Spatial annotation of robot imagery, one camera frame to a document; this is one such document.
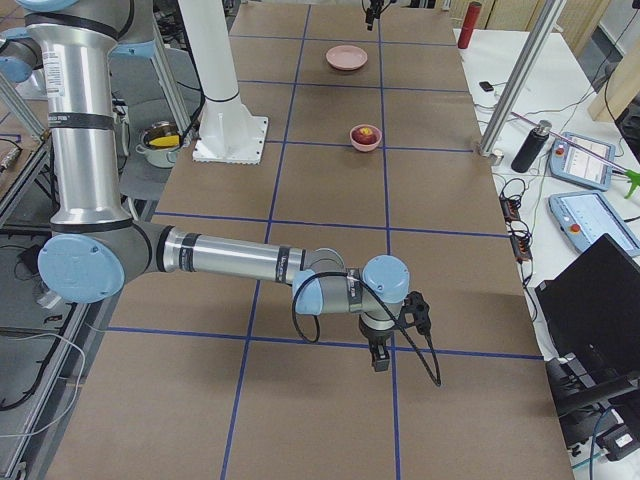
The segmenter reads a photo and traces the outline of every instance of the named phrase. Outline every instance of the red apple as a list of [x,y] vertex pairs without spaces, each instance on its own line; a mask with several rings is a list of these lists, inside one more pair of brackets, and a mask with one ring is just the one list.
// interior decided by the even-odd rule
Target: red apple
[[378,140],[371,127],[360,127],[353,131],[351,137],[361,145],[371,145]]

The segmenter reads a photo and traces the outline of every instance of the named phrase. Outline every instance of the blue joint cap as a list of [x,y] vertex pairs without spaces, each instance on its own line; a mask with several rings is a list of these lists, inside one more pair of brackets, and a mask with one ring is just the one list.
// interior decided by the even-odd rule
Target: blue joint cap
[[7,28],[2,32],[2,36],[7,40],[20,40],[23,38],[31,38],[26,27]]
[[18,58],[0,58],[0,71],[7,80],[13,83],[22,83],[31,76],[31,66]]
[[362,280],[384,303],[400,303],[409,293],[409,269],[402,260],[391,255],[379,255],[369,260],[362,271]]
[[111,52],[111,56],[153,58],[155,48],[153,40],[142,43],[119,43]]
[[16,0],[17,3],[28,10],[34,12],[57,12],[71,5],[78,3],[79,0]]
[[98,302],[124,286],[124,269],[118,257],[86,235],[51,238],[40,251],[38,269],[51,290],[72,302]]
[[[313,270],[302,270],[293,277],[292,293],[295,296],[296,292],[302,285],[302,283],[308,278],[315,275]],[[296,313],[300,315],[320,315],[322,313],[322,307],[324,300],[322,298],[322,287],[320,287],[320,280],[316,279],[304,287],[300,296],[298,296],[298,302],[296,303]]]

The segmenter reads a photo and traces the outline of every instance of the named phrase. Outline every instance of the green object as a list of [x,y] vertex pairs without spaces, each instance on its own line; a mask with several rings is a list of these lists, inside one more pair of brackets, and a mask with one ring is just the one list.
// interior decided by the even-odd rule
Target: green object
[[636,188],[638,188],[638,185],[640,185],[640,173],[634,172],[633,170],[627,170],[626,172],[624,172],[624,174],[629,178],[629,181],[631,182],[629,193],[627,193],[624,198],[630,198],[631,195],[633,195],[633,192],[635,192]]

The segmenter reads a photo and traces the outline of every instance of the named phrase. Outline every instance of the red cylinder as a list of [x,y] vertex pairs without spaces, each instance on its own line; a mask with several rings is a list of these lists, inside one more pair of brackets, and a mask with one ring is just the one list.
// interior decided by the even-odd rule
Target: red cylinder
[[469,41],[471,40],[471,34],[476,26],[478,17],[480,16],[480,10],[482,4],[480,2],[471,2],[467,8],[467,14],[464,16],[464,23],[462,24],[462,30],[460,31],[460,38],[458,39],[458,48],[467,48]]

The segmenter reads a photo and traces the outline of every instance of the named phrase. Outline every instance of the yellow object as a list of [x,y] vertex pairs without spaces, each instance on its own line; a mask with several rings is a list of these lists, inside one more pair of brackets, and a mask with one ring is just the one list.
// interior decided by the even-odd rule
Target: yellow object
[[178,135],[169,135],[167,137],[154,138],[149,142],[152,147],[177,147],[180,143],[180,137]]

